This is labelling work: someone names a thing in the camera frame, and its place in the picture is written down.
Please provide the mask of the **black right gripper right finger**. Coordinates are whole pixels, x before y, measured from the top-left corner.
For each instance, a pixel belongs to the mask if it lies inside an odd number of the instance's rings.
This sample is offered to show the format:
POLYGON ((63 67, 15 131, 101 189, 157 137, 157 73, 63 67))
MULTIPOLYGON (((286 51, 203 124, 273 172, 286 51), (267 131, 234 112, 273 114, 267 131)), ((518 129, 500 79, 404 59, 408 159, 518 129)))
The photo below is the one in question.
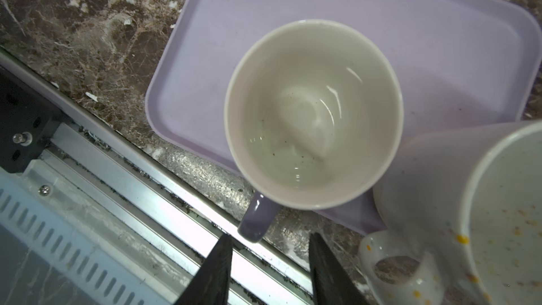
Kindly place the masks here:
POLYGON ((317 232, 310 235, 309 265, 314 304, 369 304, 317 232))

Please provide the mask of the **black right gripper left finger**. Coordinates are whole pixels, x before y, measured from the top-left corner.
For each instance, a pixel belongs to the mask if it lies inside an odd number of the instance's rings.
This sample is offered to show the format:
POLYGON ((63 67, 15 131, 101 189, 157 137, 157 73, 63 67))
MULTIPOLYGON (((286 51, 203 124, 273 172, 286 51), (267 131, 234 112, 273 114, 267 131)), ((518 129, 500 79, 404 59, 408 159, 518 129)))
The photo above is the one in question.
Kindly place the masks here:
POLYGON ((232 252, 232 237, 223 234, 174 304, 228 304, 232 252))

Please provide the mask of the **white cream mug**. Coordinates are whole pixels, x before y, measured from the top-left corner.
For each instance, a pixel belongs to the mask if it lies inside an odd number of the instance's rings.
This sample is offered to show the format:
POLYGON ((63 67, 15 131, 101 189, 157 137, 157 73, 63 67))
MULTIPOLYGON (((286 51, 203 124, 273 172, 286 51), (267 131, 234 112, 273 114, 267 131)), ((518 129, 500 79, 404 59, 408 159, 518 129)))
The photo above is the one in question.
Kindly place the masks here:
POLYGON ((385 230, 360 268, 380 304, 541 303, 541 123, 424 134, 402 145, 374 199, 385 230))

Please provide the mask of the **white mug grey handle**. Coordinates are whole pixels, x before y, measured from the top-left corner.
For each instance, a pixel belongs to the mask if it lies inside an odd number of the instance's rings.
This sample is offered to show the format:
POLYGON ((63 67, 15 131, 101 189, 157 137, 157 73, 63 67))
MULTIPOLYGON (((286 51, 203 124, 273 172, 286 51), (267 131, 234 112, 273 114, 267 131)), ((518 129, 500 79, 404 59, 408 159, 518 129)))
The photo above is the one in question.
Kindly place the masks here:
POLYGON ((404 118, 394 69, 354 28, 305 20, 263 36, 224 103, 230 153, 255 189, 239 234, 260 241, 282 206, 325 210, 366 193, 394 159, 404 118))

